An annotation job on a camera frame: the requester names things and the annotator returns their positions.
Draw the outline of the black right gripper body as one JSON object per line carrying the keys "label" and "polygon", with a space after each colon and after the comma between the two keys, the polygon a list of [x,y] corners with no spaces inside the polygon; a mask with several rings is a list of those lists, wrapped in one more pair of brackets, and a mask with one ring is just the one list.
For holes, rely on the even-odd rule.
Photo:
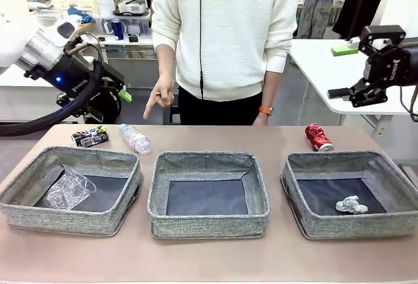
{"label": "black right gripper body", "polygon": [[399,46],[375,51],[366,60],[364,81],[379,87],[410,86],[410,57],[410,52]]}

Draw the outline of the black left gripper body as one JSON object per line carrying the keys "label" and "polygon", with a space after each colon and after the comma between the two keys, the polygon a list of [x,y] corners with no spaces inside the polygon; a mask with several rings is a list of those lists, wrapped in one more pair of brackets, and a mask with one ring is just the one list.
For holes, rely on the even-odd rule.
{"label": "black left gripper body", "polygon": [[76,97],[89,82],[89,66],[89,62],[78,54],[63,54],[57,63],[44,73],[44,79],[69,97]]}

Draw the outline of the person's right hand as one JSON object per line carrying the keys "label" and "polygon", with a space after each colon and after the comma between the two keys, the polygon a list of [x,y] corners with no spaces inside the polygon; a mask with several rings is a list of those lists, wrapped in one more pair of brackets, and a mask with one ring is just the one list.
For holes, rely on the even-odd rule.
{"label": "person's right hand", "polygon": [[143,118],[148,119],[155,105],[170,107],[174,102],[174,80],[171,75],[161,75],[151,90]]}

